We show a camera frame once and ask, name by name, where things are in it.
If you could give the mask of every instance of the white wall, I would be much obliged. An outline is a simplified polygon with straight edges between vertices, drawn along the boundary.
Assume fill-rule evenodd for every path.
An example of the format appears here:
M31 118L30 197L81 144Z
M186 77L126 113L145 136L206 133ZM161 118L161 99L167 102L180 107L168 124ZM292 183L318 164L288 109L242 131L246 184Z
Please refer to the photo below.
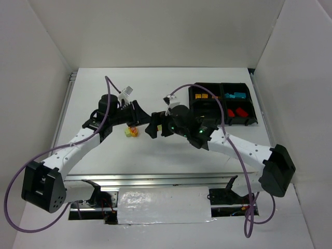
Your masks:
M315 248L330 248L332 20L317 1L286 0L254 78L272 136L297 167Z
M78 67L256 67L284 0L29 0Z
M0 199L14 173L49 148L64 99L69 72L25 0L0 0ZM25 202L22 179L9 199L16 224ZM1 248L11 248L16 232L0 205Z

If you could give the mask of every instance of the white table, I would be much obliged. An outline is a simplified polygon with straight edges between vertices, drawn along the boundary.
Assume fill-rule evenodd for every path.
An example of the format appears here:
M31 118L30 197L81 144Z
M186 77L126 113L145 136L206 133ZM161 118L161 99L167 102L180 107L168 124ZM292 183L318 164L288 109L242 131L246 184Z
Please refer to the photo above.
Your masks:
M131 86L131 99L148 114L164 110L162 98L176 87L195 82L244 82L248 85L258 125L227 127L227 132L257 144L269 145L256 95L246 68L81 68L59 136L66 143L78 131L106 93L104 75L118 88ZM177 97L188 104L188 90ZM197 150L179 136L152 140L140 128L138 138L127 138L124 126L91 151L71 174L158 174L158 173L241 173L235 159ZM243 235L243 217L220 217L203 224L162 224L110 226L101 220L68 221L62 218L52 228L38 234L18 233L14 248L313 248L291 185L284 198L277 198L277 212L266 225L255 226L251 239ZM269 216L272 204L268 194L258 198L260 217ZM50 215L26 205L21 226L37 228L49 223Z

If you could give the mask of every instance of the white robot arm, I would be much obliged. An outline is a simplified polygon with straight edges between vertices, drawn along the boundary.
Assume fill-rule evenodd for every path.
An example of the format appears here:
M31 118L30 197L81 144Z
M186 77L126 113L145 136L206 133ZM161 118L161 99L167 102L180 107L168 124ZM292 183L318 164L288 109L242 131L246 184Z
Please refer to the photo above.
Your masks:
M123 100L121 97L121 105L114 95L111 95L110 111L107 114L105 113L106 100L107 96L102 96L99 108L91 114L90 119L70 141L71 147L56 151L41 163L33 161L26 167L22 189L24 200L53 213L66 202L85 200L94 205L103 199L108 199L109 194L102 192L100 186L94 182L64 182L64 180L79 160L106 139L112 132L113 126L122 123L128 126L148 123L149 126L145 132L153 139L157 137L157 126L162 125L161 136L178 134L185 137L196 148L223 153L237 159L238 156L227 140L229 137L243 161L257 170L248 175L252 192L266 191L277 197L285 195L295 172L294 164L285 147L261 146L228 133L224 134L216 125L204 120L198 121L186 106L169 98L166 100L169 105L167 110L152 113L151 116L140 108L137 101L129 102L127 98ZM75 145L76 142L94 133L105 115L108 119L100 132L84 143ZM248 195L244 175L234 176L227 188L238 196Z

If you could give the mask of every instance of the colorful object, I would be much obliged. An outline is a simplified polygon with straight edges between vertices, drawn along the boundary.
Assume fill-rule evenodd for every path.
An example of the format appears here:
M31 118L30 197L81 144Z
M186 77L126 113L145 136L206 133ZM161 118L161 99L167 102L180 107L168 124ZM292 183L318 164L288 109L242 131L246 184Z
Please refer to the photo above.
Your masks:
M242 108L237 108L236 110L235 110L235 112L240 116L240 117L242 117L242 118L246 118L246 117L248 117L249 116L249 114L244 110L244 109L242 109Z
M231 117L231 118L235 117L235 114L231 109L227 109L227 112L228 112L228 117Z
M245 99L246 94L244 92L235 92L234 95L225 93L225 98L227 98L227 99Z
M139 135L139 130L136 127L127 127L124 130L126 137L137 137Z
M246 95L244 92L235 92L234 95L235 95L235 98L240 98L240 99L246 98Z

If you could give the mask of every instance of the purple cable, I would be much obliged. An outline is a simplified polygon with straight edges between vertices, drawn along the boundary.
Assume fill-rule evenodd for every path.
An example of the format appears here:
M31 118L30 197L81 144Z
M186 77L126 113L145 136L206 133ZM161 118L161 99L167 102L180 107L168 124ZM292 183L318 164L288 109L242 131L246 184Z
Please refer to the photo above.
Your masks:
M105 76L105 80L106 80L106 83L107 83L107 94L108 94L108 98L107 98L107 109L106 109L106 113L108 113L109 111L109 107L110 107L110 86L109 86L109 83L111 83L111 85L113 85L113 83L111 82L111 80ZM89 137L79 141L79 142L76 142L76 143L73 143L73 145L78 145L78 144L81 144L81 143L84 143L86 142L87 140L91 139L93 136L95 136L100 130L101 128L103 127L103 125L105 124L107 120L107 115L104 116L103 118L103 121L101 122L101 124L99 125L98 129L92 134L90 135ZM62 215L65 213L66 209L68 208L68 206L70 205L70 203L68 203L65 207L65 209L61 212L61 214L59 215L58 218L56 218L52 223L48 224L47 226L45 227L42 227L42 228L39 228L39 229L34 229L34 230L27 230L27 229L23 229L23 228L20 228L19 226L17 226L16 224L14 224L14 222L10 219L9 217L9 213L8 213L8 196L9 196L9 192L10 192L10 189L14 183L14 181L16 180L16 178L19 176L19 174L26 168L26 166L36 160L37 158L51 152L51 151L54 151L54 150L57 150L57 149L62 149L62 148L67 148L67 147L71 147L72 145L71 144L64 144L64 145L60 145L60 146L57 146L57 147L54 147L52 149L48 149L40 154L38 154L37 156L33 157L32 159L30 159L28 162L26 162L19 170L18 172L14 175L14 177L10 180L9 184L8 184L8 187L7 187L7 190L6 190L6 193L5 193L5 200L4 200L4 213L5 213L5 217L6 217L6 220L8 221L8 223L14 228L16 229L17 231L19 232L25 232L25 233L35 233L35 232L40 232L40 231L44 231L45 229L53 226L61 217Z
M76 203L76 207L77 207L78 217L79 217L79 219L82 219L81 210L79 209L79 203L78 203L78 201L75 201L75 203Z
M113 84L113 82L109 79L108 76L105 76L105 79L106 79L106 82L111 84L112 87L118 92L118 93L121 93L121 91Z
M182 89L184 87L198 87L198 88L203 89L204 91L206 91L212 97L214 97L214 99L217 101L218 106L220 108L220 111L222 113L222 121L221 121L220 126L222 127L222 131L223 131L224 135L226 135L224 110L223 110L223 107L222 107L222 104L221 104L220 100L216 97L216 95L214 95L209 89L207 89L207 88L205 88L203 86L200 86L200 85L195 85L195 84L185 84L183 86L180 86L180 87L176 88L170 95L173 95L178 90L180 90L180 89ZM238 159L240 161L240 164L241 164L241 167L242 167L242 170L243 170L244 178L245 178L245 181L247 183L250 207L249 207L249 209L245 213L244 235L247 238L250 238L251 234L253 233L254 224L264 224L264 223L268 222L269 220L271 220L272 217L274 216L274 213L275 213L275 200L274 200L274 197L271 196L272 197L272 201L273 201L273 211L272 211L271 216L267 220L265 220L264 222L255 222L254 221L254 214L255 214L254 204L256 203L256 200L258 198L259 193L257 193L255 200L253 200L253 195L252 195L250 180L249 180L247 169L246 169L246 167L244 165L244 161L243 161L243 159L242 159L242 157L241 157L238 149L236 148L235 144L233 143L233 141L229 137L227 138L227 141L232 146L234 152L238 156ZM247 223L248 223L248 221L250 222L249 231L247 230Z

